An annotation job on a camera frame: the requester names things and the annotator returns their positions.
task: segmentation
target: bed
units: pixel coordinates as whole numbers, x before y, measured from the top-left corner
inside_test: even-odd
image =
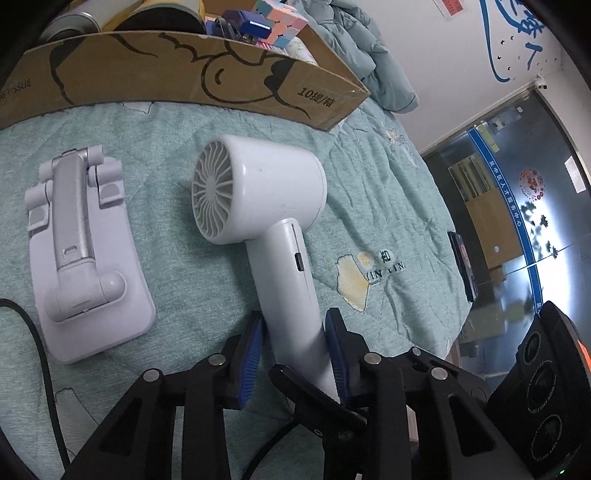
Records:
[[[349,7],[350,2],[331,8],[356,18]],[[447,237],[453,222],[402,125],[382,108],[378,90],[372,93],[329,132],[255,113],[149,102],[83,106],[0,131],[1,296],[18,302],[37,322],[24,192],[36,184],[41,162],[74,147],[102,144],[106,155],[123,164],[129,221],[156,307],[154,326],[139,338],[73,365],[50,358],[71,456],[141,372],[191,367],[219,351],[258,308],[244,244],[208,243],[191,211],[197,153],[222,133],[298,145],[322,162],[326,208],[304,235],[321,311],[338,307],[349,330],[384,355],[418,345],[445,356],[470,307]],[[397,101],[405,109],[416,99],[405,91]],[[0,426],[40,479],[59,478],[63,470],[34,344],[17,315],[1,311],[0,325]],[[270,365],[266,348],[253,399],[244,411],[225,413],[233,478],[290,420],[267,379]],[[180,427],[177,418],[177,435]],[[265,458],[254,478],[321,478],[322,461],[320,440],[299,427]],[[173,474],[180,474],[179,442]]]

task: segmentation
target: rubik's cube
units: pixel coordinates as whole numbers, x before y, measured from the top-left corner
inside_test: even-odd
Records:
[[[286,48],[308,21],[291,5],[275,0],[258,0],[253,9],[269,21],[271,35],[262,42],[279,48]]]

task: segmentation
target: white wall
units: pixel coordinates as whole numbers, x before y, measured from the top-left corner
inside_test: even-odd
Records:
[[[563,68],[544,80],[548,88],[539,91],[569,133],[591,181],[591,90],[566,53]]]
[[[509,1],[501,0],[507,5]],[[398,118],[420,152],[523,90],[537,73],[548,74],[560,65],[560,45],[547,29],[537,32],[535,39],[518,33],[503,19],[494,0],[486,0],[491,45],[495,68],[500,76],[510,78],[507,83],[493,74],[479,0],[465,0],[467,10],[450,21],[433,0],[358,2],[375,19],[417,92],[418,109]],[[532,50],[525,47],[527,42],[544,48],[529,71]]]

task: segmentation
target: red paper on wall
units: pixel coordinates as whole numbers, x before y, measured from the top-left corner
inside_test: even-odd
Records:
[[[454,16],[464,10],[460,0],[441,0],[441,2],[443,5],[445,5],[445,8],[447,8],[447,11],[451,16]]]

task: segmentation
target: camera lens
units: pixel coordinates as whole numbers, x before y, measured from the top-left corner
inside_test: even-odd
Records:
[[[558,415],[551,415],[539,426],[531,442],[531,456],[543,460],[556,448],[562,434],[562,421]]]
[[[551,362],[546,362],[535,373],[531,379],[527,391],[527,401],[530,410],[537,410],[548,401],[554,391],[556,375],[552,369]]]
[[[538,332],[534,332],[530,339],[527,340],[527,344],[525,345],[524,351],[524,359],[525,363],[532,363],[534,358],[538,355],[538,351],[540,350],[540,334]]]

